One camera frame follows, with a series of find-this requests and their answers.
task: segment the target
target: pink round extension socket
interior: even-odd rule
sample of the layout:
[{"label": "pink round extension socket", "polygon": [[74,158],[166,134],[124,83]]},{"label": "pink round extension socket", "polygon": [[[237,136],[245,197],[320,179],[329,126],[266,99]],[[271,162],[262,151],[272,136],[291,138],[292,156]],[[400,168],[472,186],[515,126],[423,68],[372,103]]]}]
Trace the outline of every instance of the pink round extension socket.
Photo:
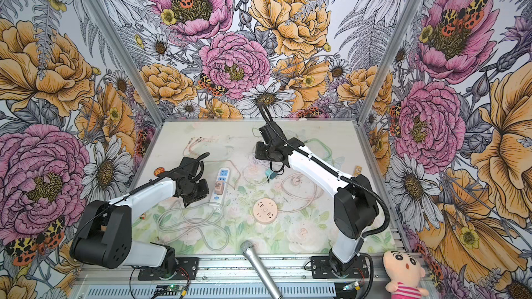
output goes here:
[{"label": "pink round extension socket", "polygon": [[270,224],[277,218],[277,205],[267,197],[258,200],[253,206],[253,216],[261,224]]}]

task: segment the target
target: silver microphone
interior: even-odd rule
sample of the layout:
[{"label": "silver microphone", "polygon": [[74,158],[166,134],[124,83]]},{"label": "silver microphone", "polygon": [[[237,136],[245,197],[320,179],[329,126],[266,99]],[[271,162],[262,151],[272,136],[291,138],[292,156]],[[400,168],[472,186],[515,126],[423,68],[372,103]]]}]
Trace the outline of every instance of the silver microphone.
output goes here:
[{"label": "silver microphone", "polygon": [[261,278],[261,281],[264,283],[264,286],[270,293],[271,297],[273,299],[281,299],[283,298],[283,294],[281,291],[277,288],[277,285],[275,285],[275,282],[273,279],[271,279],[271,276],[262,264],[261,259],[259,259],[259,256],[257,255],[255,249],[253,249],[253,243],[251,243],[249,240],[245,241],[240,245],[240,249],[242,249],[242,255],[248,259],[248,261],[251,263],[259,277]]}]

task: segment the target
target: table surface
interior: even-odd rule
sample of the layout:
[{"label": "table surface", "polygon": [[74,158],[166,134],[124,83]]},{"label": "table surface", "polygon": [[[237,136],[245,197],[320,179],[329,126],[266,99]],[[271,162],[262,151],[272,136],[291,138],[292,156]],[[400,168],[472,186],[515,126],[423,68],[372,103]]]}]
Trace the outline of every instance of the table surface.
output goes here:
[{"label": "table surface", "polygon": [[[209,195],[186,209],[180,208],[181,198],[162,201],[148,210],[144,219],[134,222],[133,239],[167,244],[179,255],[241,254],[239,247],[245,240],[251,240],[259,254],[327,253],[338,235],[333,221],[333,198],[291,169],[266,181],[264,173],[269,164],[258,163],[253,156],[256,142],[262,141],[258,128],[263,124],[166,122],[138,184],[155,178],[156,168],[169,170],[178,166],[183,156],[195,158],[208,151],[203,178],[208,181]],[[343,172],[353,173],[356,166],[361,166],[362,174],[372,182],[352,122],[300,120],[278,124],[288,138],[297,137],[315,155]],[[214,213],[214,207],[208,204],[221,167],[230,169],[230,185],[221,202],[222,215]],[[263,197],[273,199],[279,209],[276,220],[268,225],[258,223],[252,216],[253,205]],[[208,223],[191,229],[183,216],[189,223],[201,223],[204,219]],[[373,228],[382,221],[381,212]],[[377,253],[395,248],[387,229],[368,237],[362,251]]]}]

